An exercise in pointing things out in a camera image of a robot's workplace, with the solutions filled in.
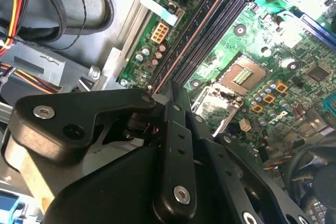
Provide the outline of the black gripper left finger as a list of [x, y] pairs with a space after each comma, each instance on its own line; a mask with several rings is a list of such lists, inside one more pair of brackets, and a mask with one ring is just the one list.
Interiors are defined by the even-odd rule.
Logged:
[[141, 89], [22, 98], [9, 121], [9, 165], [46, 214], [67, 186], [138, 148], [193, 148], [187, 98], [175, 82], [167, 85], [165, 103]]

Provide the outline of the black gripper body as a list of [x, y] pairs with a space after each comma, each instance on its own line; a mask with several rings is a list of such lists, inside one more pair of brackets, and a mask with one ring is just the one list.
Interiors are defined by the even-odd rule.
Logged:
[[45, 223], [236, 223], [237, 212], [190, 144], [147, 146], [72, 183]]

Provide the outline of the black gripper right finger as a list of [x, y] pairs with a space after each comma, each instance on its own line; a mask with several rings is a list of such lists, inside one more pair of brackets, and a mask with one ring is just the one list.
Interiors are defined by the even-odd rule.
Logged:
[[218, 144], [186, 99], [193, 143], [214, 186], [219, 223], [310, 223], [307, 215], [238, 143]]

